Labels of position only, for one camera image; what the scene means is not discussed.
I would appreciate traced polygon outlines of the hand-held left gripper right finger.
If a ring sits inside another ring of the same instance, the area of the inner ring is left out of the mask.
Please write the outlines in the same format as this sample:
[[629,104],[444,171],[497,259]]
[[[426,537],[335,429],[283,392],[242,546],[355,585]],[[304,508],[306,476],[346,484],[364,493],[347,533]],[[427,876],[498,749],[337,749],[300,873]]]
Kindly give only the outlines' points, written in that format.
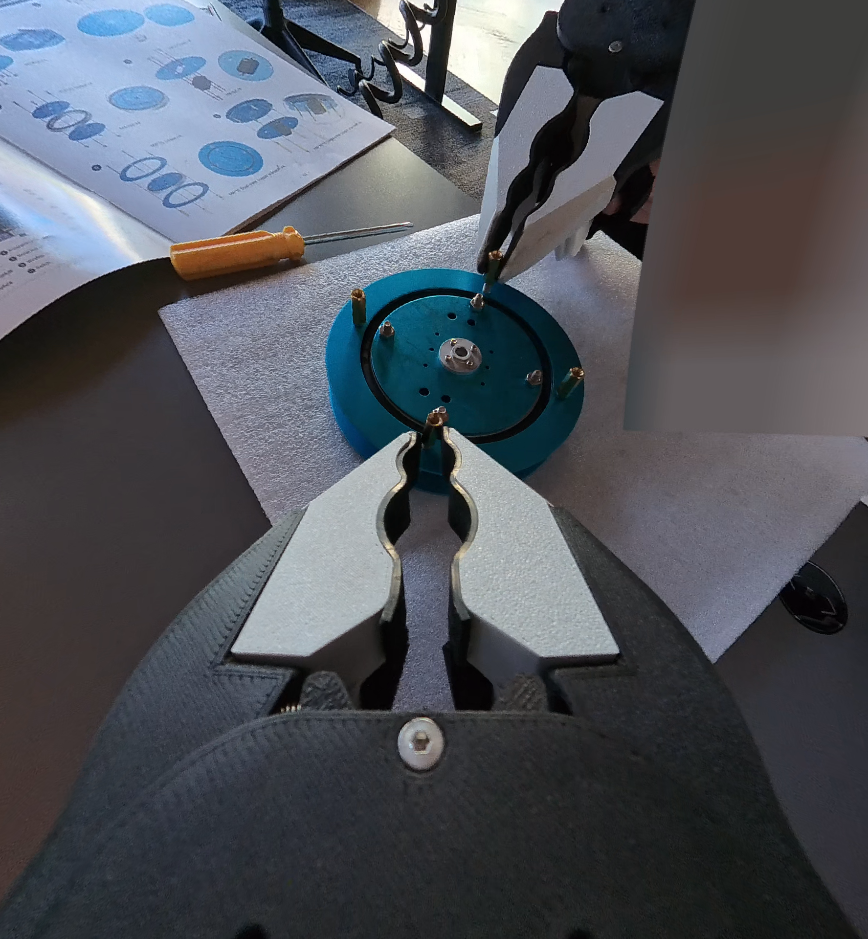
[[442,433],[461,539],[451,561],[454,674],[476,670],[494,689],[519,674],[611,664],[619,646],[551,505],[455,429]]

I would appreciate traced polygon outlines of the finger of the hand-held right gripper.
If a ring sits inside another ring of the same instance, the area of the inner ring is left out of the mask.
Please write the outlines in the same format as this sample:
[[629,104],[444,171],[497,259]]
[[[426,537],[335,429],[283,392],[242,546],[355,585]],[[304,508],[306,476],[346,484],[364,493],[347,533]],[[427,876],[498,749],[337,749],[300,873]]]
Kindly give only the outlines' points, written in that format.
[[592,219],[614,193],[618,166],[662,105],[662,100],[636,91],[605,100],[597,107],[583,152],[557,176],[545,204],[526,218],[521,239],[503,268],[503,281],[518,276],[550,252],[558,259],[577,253]]
[[524,220],[524,233],[517,247],[504,246],[500,236],[496,247],[487,245],[490,225],[510,204],[513,180],[527,168],[538,132],[561,113],[574,95],[565,73],[553,67],[537,67],[515,102],[502,130],[494,138],[487,182],[480,210],[477,253],[488,257],[503,254],[496,268],[497,278],[510,278],[536,264],[548,252],[567,241],[578,228],[578,200],[552,195],[543,207]]

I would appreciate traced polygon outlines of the open instruction manual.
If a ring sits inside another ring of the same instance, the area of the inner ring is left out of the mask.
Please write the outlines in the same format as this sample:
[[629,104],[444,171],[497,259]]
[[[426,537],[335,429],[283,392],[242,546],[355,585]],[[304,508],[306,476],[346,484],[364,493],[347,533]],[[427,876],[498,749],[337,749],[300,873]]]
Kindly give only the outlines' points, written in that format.
[[0,339],[391,131],[198,2],[0,2]]

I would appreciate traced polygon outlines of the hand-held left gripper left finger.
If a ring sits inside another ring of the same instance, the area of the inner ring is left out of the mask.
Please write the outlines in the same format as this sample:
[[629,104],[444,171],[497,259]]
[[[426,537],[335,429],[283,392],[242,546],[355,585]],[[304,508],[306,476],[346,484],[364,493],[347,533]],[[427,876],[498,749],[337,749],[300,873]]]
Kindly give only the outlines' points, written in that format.
[[349,690],[384,664],[382,621],[401,588],[384,512],[405,491],[404,456],[418,442],[400,435],[308,504],[232,645],[236,659],[332,671]]

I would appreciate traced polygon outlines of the blue round turntable base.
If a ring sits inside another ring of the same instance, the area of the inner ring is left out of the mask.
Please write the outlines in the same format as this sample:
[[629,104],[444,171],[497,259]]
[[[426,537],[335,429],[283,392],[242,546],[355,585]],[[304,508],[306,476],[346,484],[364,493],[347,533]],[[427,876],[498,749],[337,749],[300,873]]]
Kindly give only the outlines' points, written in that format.
[[557,386],[581,366],[563,327],[535,300],[506,285],[482,293],[480,275],[450,268],[393,274],[364,288],[367,323],[350,301],[326,349],[330,402],[347,442],[369,458],[428,413],[523,478],[574,430],[582,384],[565,400]]

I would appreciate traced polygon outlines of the metal desk foot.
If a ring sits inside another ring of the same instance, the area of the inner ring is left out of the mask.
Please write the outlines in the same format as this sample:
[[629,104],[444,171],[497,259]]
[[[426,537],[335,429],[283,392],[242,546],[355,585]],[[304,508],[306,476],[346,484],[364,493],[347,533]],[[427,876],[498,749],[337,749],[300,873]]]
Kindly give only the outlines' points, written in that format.
[[472,112],[467,111],[463,106],[452,100],[444,94],[434,94],[426,90],[425,78],[417,74],[416,71],[406,64],[397,62],[398,72],[404,83],[412,86],[421,92],[429,101],[437,105],[440,110],[445,111],[451,117],[459,121],[471,132],[478,134],[482,131],[483,123]]

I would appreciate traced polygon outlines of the black round desk grommet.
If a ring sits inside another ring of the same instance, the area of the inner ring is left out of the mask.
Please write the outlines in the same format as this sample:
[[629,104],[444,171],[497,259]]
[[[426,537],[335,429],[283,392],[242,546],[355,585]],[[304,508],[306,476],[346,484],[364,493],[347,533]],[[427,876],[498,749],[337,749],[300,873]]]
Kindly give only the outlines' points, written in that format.
[[820,635],[835,635],[847,625],[849,608],[834,579],[812,561],[805,563],[779,593],[793,619]]

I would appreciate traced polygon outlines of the yellow-handled screwdriver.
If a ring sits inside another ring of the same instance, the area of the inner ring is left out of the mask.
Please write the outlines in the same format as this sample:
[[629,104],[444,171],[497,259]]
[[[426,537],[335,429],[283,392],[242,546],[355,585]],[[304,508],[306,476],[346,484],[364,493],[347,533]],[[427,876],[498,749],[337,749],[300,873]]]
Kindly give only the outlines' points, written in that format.
[[287,226],[281,232],[259,230],[177,243],[170,247],[169,259],[183,280],[192,281],[268,268],[283,261],[298,262],[309,245],[373,237],[412,227],[412,222],[399,222],[302,236],[297,229]]

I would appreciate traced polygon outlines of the dark desk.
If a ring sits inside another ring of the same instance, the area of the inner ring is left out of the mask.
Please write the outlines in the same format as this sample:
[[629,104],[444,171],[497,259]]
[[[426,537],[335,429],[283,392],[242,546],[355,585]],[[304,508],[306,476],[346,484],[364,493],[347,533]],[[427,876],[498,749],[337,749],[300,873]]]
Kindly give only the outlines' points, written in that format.
[[[268,526],[158,316],[189,288],[166,260],[124,268],[0,342],[0,900],[146,650]],[[868,507],[814,560],[845,629],[777,602],[719,665],[868,937]]]

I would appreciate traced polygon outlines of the white foam sheet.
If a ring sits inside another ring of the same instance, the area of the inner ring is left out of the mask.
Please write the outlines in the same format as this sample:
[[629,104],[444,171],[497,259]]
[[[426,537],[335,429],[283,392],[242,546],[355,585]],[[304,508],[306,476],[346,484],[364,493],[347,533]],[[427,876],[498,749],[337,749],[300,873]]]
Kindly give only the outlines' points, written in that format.
[[[167,306],[160,316],[268,518],[351,472],[327,337],[349,289],[466,268],[478,217]],[[623,403],[640,262],[598,235],[513,281],[585,370],[581,416],[530,484],[643,579],[717,659],[868,492],[862,439],[629,432]]]

